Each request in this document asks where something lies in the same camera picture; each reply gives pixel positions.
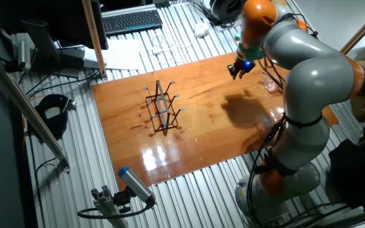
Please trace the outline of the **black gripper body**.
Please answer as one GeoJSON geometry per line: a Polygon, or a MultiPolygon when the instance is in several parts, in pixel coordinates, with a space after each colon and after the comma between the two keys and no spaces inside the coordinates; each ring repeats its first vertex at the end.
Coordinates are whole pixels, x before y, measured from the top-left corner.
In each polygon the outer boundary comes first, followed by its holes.
{"type": "Polygon", "coordinates": [[[248,73],[255,67],[255,62],[252,60],[236,60],[236,69],[237,72],[248,73]]]}

